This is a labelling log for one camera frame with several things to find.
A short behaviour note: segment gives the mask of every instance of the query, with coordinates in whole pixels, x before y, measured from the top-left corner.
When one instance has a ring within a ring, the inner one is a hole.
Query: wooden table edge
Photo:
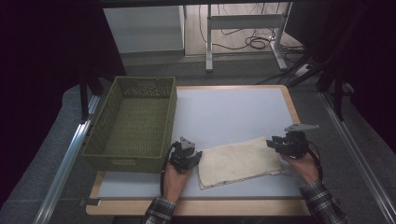
[[[288,88],[284,85],[241,85],[241,86],[178,86],[178,90],[239,90],[281,89],[293,123],[300,123]],[[99,171],[92,187],[90,198],[97,199],[99,188],[105,177]],[[86,212],[92,216],[143,216],[151,200],[101,200],[98,205],[87,205]],[[269,200],[188,200],[179,201],[175,216],[310,216],[303,199]]]

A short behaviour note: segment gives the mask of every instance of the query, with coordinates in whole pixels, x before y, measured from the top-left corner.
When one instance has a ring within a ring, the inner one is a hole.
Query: wall
[[[182,10],[126,7],[106,8],[104,12],[119,53],[128,53],[184,49]]]

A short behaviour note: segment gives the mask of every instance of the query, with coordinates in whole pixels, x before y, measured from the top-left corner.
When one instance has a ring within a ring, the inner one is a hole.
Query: basket
[[[160,173],[176,103],[174,77],[116,77],[82,157],[96,170]]]

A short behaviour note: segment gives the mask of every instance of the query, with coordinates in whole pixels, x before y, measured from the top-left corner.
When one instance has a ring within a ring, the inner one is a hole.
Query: black stand
[[[332,55],[329,59],[327,59],[324,63],[319,64],[315,68],[309,70],[304,75],[295,78],[292,82],[287,84],[288,88],[294,87],[309,79],[310,77],[314,76],[320,71],[323,71],[324,74],[320,77],[317,83],[318,91],[327,91],[332,82],[334,82],[334,112],[338,116],[340,120],[343,120],[342,113],[341,113],[341,102],[343,96],[343,66],[341,62],[341,57],[343,53],[343,49],[346,47],[350,37],[352,36],[353,32],[356,30],[359,22],[361,21],[362,16],[366,12],[368,6],[370,5],[371,1],[357,1],[356,9],[353,12],[351,21],[349,22],[345,33],[341,36],[340,41],[335,47]]]

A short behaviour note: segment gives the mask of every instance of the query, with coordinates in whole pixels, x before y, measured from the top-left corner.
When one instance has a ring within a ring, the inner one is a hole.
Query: white towel
[[[280,171],[279,157],[264,137],[205,149],[198,165],[201,189]]]

